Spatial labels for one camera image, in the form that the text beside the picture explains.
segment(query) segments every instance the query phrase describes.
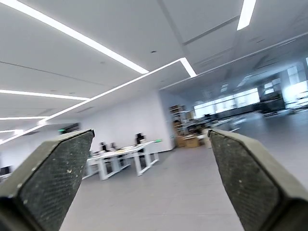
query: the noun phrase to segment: textured rubber pad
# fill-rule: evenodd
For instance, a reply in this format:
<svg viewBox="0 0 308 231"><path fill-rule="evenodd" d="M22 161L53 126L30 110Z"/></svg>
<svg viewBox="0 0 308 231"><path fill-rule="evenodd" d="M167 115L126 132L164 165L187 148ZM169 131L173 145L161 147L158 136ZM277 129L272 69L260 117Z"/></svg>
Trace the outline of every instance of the textured rubber pad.
<svg viewBox="0 0 308 231"><path fill-rule="evenodd" d="M223 185L243 227L260 230L280 201L279 189L239 142L216 133L211 140Z"/></svg>
<svg viewBox="0 0 308 231"><path fill-rule="evenodd" d="M72 132L39 146L0 190L0 215L30 230L58 231L80 186L89 155L92 130Z"/></svg>
<svg viewBox="0 0 308 231"><path fill-rule="evenodd" d="M246 231L308 231L308 192L254 139L211 130L220 176Z"/></svg>

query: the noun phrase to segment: shelving unit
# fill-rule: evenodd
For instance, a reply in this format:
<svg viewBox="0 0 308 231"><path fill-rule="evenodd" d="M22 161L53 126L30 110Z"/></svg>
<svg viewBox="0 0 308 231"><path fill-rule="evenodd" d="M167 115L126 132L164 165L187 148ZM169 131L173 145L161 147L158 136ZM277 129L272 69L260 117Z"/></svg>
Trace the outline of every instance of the shelving unit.
<svg viewBox="0 0 308 231"><path fill-rule="evenodd" d="M187 134L187 126L185 124L186 113L188 111L185 110L184 106L174 105L169 108L169 111L172 115L172 121L178 120L179 122L173 123L173 129L176 131L178 135L181 135L181 131L183 134Z"/></svg>

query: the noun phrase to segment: office furniture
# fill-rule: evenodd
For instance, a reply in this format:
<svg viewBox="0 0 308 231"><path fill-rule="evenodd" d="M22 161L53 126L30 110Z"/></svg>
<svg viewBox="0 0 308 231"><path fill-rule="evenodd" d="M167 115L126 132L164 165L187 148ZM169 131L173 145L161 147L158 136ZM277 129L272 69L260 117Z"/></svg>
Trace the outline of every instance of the office furniture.
<svg viewBox="0 0 308 231"><path fill-rule="evenodd" d="M43 142L0 187L1 231L57 231L81 183L93 130Z"/></svg>
<svg viewBox="0 0 308 231"><path fill-rule="evenodd" d="M154 161L151 161L150 157L151 153L154 154ZM142 156L144 155L145 158L146 167L144 169L141 168L141 163L140 163L141 155ZM114 174L130 166L129 158L134 158L137 175L141 176L145 171L150 169L154 163L159 161L158 153L155 149L155 142L154 141L146 142L139 144L137 146L129 146L115 152L103 153L100 156L89 158L87 160L87 165L88 167L92 165L97 165L100 179L106 180L109 177L113 176ZM121 160L124 160L123 166L121 166L119 163ZM106 168L106 163L108 162L111 163L112 167L112 172L109 174L107 173L107 168ZM96 172L89 172L89 174L85 176L84 179L95 173Z"/></svg>

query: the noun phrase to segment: shelf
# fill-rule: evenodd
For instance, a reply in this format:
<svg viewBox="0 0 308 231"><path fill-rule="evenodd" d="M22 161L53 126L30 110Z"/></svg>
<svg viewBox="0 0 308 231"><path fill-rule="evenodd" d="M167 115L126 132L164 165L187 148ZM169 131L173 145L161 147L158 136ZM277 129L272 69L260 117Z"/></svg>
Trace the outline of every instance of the shelf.
<svg viewBox="0 0 308 231"><path fill-rule="evenodd" d="M177 107L177 108L171 109L171 110L169 110L169 111L174 111L174 110L178 110L178 109L183 109L183 108Z"/></svg>
<svg viewBox="0 0 308 231"><path fill-rule="evenodd" d="M183 113L187 113L187 112L189 112L189 111L176 112L176 113L172 113L172 115L183 114Z"/></svg>

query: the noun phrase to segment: table leg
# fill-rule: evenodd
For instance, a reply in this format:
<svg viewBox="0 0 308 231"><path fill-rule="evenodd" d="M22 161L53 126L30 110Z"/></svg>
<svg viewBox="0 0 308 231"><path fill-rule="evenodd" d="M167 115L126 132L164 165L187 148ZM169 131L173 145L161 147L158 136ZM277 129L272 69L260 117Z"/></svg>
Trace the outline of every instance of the table leg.
<svg viewBox="0 0 308 231"><path fill-rule="evenodd" d="M120 164L117 156L111 157L111 168L113 172L120 171Z"/></svg>
<svg viewBox="0 0 308 231"><path fill-rule="evenodd" d="M100 159L100 161L98 162L98 171L99 171L99 175L100 175L100 180L108 179L106 163L105 163L105 160L103 158Z"/></svg>
<svg viewBox="0 0 308 231"><path fill-rule="evenodd" d="M136 166L136 171L137 171L137 175L141 176L141 164L140 164L140 159L139 159L139 155L138 153L134 153L134 160L135 160L135 166Z"/></svg>
<svg viewBox="0 0 308 231"><path fill-rule="evenodd" d="M144 159L147 167L151 167L151 157L148 145L144 147Z"/></svg>
<svg viewBox="0 0 308 231"><path fill-rule="evenodd" d="M151 166L159 161L159 156L155 148L155 143L151 143L151 151L154 153L154 161L151 162Z"/></svg>

